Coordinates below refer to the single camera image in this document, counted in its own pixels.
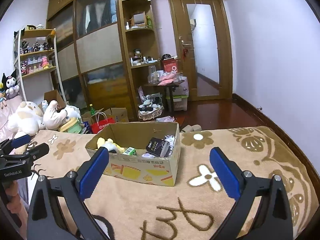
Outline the person's left hand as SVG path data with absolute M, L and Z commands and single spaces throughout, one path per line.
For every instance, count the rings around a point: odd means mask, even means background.
M 10 197 L 10 200 L 7 204 L 8 210 L 12 214 L 16 214 L 20 220 L 21 218 L 21 211 L 23 204 L 21 202 L 20 195 L 18 194 L 18 182 L 16 180 L 12 181 L 10 186 L 5 190 L 5 193 L 8 197 Z

